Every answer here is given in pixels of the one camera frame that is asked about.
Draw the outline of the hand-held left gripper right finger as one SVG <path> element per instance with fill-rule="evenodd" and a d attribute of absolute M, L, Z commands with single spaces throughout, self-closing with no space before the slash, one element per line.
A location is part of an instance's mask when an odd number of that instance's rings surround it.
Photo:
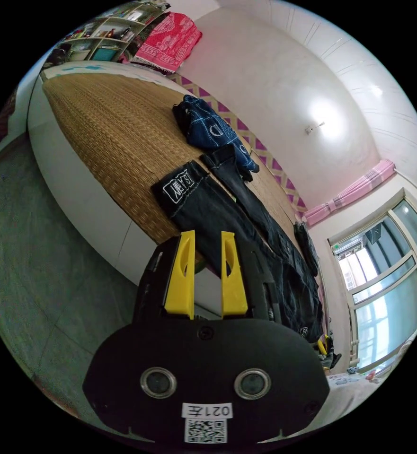
<path fill-rule="evenodd" d="M 221 232 L 221 313 L 222 318 L 244 317 L 248 301 L 241 272 L 235 234 Z"/>

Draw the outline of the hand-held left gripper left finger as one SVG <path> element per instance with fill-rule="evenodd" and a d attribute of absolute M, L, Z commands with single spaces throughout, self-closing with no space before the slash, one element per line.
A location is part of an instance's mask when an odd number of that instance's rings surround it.
<path fill-rule="evenodd" d="M 164 309 L 190 320 L 195 315 L 195 231 L 181 232 L 169 278 Z"/>

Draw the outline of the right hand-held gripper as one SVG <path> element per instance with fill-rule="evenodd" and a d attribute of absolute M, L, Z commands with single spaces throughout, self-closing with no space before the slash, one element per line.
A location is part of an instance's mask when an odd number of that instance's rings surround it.
<path fill-rule="evenodd" d="M 329 370 L 332 370 L 342 357 L 342 354 L 337 354 L 335 352 L 333 338 L 331 336 L 328 337 L 328 335 L 323 334 L 319 337 L 316 346 L 320 355 L 327 355 L 326 367 Z"/>

